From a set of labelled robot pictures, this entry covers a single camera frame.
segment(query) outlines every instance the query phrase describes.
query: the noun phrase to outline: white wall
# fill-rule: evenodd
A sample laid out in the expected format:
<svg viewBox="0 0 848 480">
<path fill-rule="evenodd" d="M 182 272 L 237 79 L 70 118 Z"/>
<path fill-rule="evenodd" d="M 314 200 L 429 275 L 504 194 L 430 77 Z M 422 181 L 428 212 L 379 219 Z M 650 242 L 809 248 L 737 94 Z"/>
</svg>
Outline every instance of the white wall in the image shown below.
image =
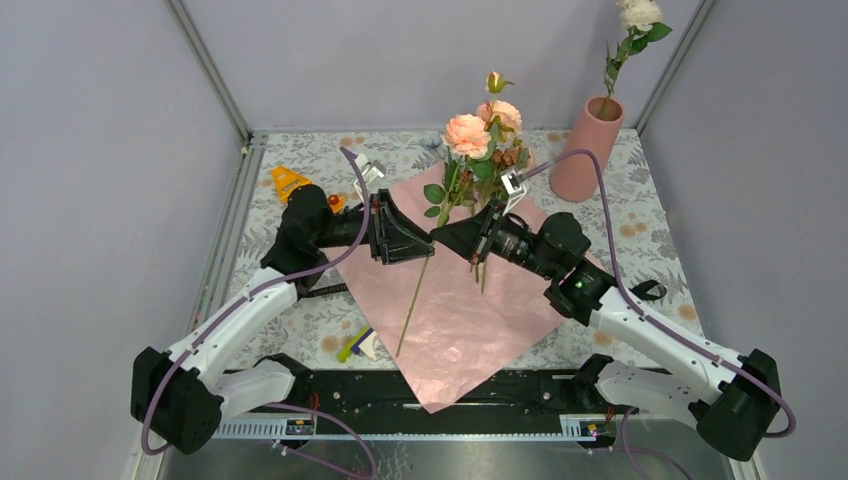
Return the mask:
<svg viewBox="0 0 848 480">
<path fill-rule="evenodd" d="M 0 3 L 0 478 L 109 479 L 239 141 L 164 2 Z"/>
<path fill-rule="evenodd" d="M 660 0 L 675 33 L 624 67 L 617 96 L 636 121 L 700 0 Z M 187 0 L 254 128 L 444 127 L 486 96 L 490 70 L 528 126 L 571 125 L 605 93 L 615 0 Z"/>
<path fill-rule="evenodd" d="M 643 136 L 705 330 L 774 356 L 798 415 L 769 480 L 845 476 L 846 18 L 720 2 Z"/>
</svg>

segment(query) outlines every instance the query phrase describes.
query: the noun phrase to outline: wrapping paper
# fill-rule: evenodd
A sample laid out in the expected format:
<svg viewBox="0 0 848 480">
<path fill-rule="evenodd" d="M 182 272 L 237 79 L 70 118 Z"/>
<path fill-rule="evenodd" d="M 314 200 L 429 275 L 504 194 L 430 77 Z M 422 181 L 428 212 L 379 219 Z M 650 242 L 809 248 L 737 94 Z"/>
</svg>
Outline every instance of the wrapping paper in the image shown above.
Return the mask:
<svg viewBox="0 0 848 480">
<path fill-rule="evenodd" d="M 440 184 L 443 169 L 444 164 L 437 164 L 390 189 L 398 208 L 428 232 L 436 219 L 423 215 L 432 205 L 422 187 Z M 533 231 L 547 216 L 528 197 L 513 212 Z M 452 222 L 468 216 L 465 207 L 451 211 Z M 335 258 L 342 251 L 328 254 Z M 481 294 L 466 260 L 440 244 L 430 258 L 400 356 L 394 358 L 430 413 L 483 383 L 563 321 L 543 296 L 549 282 L 494 255 L 487 263 Z M 393 357 L 423 264 L 424 259 L 382 265 L 362 247 L 336 267 Z"/>
</svg>

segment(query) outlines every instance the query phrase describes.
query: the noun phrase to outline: patterned table surface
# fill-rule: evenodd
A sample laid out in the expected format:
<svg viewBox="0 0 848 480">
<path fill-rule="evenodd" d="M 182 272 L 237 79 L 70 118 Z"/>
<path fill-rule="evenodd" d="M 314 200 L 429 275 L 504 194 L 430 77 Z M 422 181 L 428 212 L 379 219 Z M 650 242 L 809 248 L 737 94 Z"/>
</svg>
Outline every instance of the patterned table surface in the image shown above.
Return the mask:
<svg viewBox="0 0 848 480">
<path fill-rule="evenodd" d="M 535 130 L 525 132 L 522 138 L 536 149 L 537 158 L 541 161 L 559 153 L 567 136 L 568 133 L 562 131 Z M 440 144 L 436 131 L 270 135 L 229 295 L 235 295 L 244 286 L 259 266 L 259 259 L 274 241 L 283 205 L 271 179 L 272 168 L 284 165 L 310 178 L 328 194 L 344 194 L 348 202 L 354 202 L 354 177 L 349 164 L 339 153 L 340 145 L 382 162 L 388 170 L 385 179 L 388 185 L 420 173 L 435 163 L 444 149 Z M 702 335 L 668 230 L 665 211 L 657 198 L 639 137 L 634 130 L 622 130 L 619 134 L 604 178 L 625 281 L 628 285 L 647 279 L 661 282 L 668 288 L 668 295 L 655 302 L 655 308 Z M 546 172 L 531 179 L 529 196 L 547 213 L 572 212 L 592 241 L 591 251 L 607 270 L 610 269 L 603 209 L 597 193 L 579 204 L 561 200 L 548 187 Z M 341 281 L 341 276 L 331 270 L 322 277 L 318 286 Z M 284 352 L 313 369 L 396 369 L 389 353 L 379 342 L 376 362 L 356 356 L 347 363 L 338 362 L 336 353 L 365 325 L 365 317 L 349 293 L 305 299 L 263 328 L 236 358 L 232 368 L 247 368 L 264 355 Z M 630 365 L 655 366 L 623 342 L 565 320 L 508 367 L 576 368 L 595 352 L 613 355 Z"/>
</svg>

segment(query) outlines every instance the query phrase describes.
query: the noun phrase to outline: vase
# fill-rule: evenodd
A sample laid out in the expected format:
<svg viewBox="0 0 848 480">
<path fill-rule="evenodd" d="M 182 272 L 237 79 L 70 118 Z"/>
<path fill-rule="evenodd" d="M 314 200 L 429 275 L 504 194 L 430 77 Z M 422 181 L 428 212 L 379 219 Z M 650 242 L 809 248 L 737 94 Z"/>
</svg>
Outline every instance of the vase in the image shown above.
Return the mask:
<svg viewBox="0 0 848 480">
<path fill-rule="evenodd" d="M 609 162 L 624 120 L 624 107 L 613 98 L 606 105 L 606 116 L 612 120 L 598 118 L 605 99 L 605 96 L 600 96 L 586 102 L 562 150 L 563 153 L 578 148 L 591 150 L 598 157 L 601 171 Z M 569 202 L 582 202 L 591 198 L 598 189 L 598 177 L 592 159 L 586 154 L 578 154 L 556 164 L 551 172 L 551 189 Z"/>
</svg>

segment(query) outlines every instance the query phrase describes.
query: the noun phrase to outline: black strap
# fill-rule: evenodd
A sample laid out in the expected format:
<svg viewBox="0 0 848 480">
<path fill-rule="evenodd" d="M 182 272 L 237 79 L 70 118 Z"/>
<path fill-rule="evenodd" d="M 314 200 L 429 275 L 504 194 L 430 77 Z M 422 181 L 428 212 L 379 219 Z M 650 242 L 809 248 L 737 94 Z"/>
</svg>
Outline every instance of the black strap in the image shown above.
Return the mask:
<svg viewBox="0 0 848 480">
<path fill-rule="evenodd" d="M 657 293 L 650 293 L 653 289 L 656 289 Z M 668 289 L 665 288 L 665 285 L 656 280 L 645 280 L 639 285 L 631 288 L 630 291 L 633 292 L 633 295 L 636 295 L 639 300 L 646 302 L 659 300 L 668 294 Z"/>
</svg>

